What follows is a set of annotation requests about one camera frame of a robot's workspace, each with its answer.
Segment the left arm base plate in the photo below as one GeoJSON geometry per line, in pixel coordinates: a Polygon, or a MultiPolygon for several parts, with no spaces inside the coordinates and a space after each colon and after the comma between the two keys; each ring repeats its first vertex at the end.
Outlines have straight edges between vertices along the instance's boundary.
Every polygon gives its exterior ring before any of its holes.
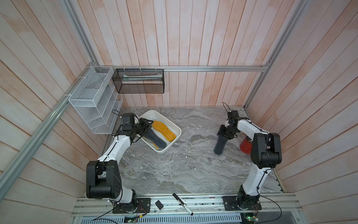
{"type": "Polygon", "coordinates": [[[113,207],[114,214],[149,213],[151,206],[150,198],[135,198],[131,203],[120,203],[113,207]]]}

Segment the dark grey insole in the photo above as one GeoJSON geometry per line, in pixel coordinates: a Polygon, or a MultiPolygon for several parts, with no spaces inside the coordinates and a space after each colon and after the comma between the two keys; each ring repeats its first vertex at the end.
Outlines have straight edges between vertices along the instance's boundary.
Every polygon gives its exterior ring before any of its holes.
{"type": "Polygon", "coordinates": [[[222,135],[218,135],[218,141],[214,147],[213,152],[216,155],[221,155],[225,149],[225,145],[228,142],[228,139],[222,135]]]}
{"type": "Polygon", "coordinates": [[[161,138],[159,138],[152,129],[149,129],[145,133],[144,137],[152,140],[160,148],[160,150],[165,149],[167,147],[167,143],[164,142],[161,138]]]}

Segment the yellow insole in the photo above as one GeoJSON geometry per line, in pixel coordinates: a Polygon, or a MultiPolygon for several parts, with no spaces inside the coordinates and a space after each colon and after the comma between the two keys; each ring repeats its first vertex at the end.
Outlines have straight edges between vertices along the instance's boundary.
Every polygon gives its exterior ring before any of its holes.
{"type": "Polygon", "coordinates": [[[160,148],[150,139],[146,138],[146,137],[143,137],[143,139],[148,143],[150,144],[151,146],[153,146],[153,148],[159,150],[160,148]]]}
{"type": "Polygon", "coordinates": [[[168,142],[173,142],[176,139],[176,134],[162,121],[155,120],[152,125],[154,133],[163,137],[168,142]]]}

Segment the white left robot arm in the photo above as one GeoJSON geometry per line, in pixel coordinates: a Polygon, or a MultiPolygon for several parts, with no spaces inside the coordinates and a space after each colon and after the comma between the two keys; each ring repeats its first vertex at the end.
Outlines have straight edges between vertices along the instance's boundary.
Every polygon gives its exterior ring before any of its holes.
{"type": "Polygon", "coordinates": [[[114,199],[118,204],[137,204],[136,192],[122,186],[118,164],[131,144],[152,128],[153,121],[134,113],[121,115],[122,124],[112,135],[113,142],[106,152],[86,167],[86,196],[93,199],[114,199]]]}

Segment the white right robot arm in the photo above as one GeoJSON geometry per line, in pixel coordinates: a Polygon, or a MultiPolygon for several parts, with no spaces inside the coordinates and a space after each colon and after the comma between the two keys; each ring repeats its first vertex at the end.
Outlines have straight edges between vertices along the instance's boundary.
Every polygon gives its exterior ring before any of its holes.
{"type": "Polygon", "coordinates": [[[227,141],[235,138],[237,133],[243,133],[252,140],[251,170],[247,180],[240,187],[238,195],[257,197],[260,195],[259,189],[266,175],[282,162],[280,135],[265,131],[248,118],[240,117],[236,110],[230,110],[227,112],[225,124],[219,128],[218,141],[213,152],[221,155],[227,141]]]}

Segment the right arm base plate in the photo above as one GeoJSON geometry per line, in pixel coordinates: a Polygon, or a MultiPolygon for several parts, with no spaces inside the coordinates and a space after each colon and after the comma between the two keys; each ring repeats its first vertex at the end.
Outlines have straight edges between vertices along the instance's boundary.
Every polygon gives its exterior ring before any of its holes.
{"type": "Polygon", "coordinates": [[[223,196],[225,211],[262,210],[260,196],[223,196]]]}

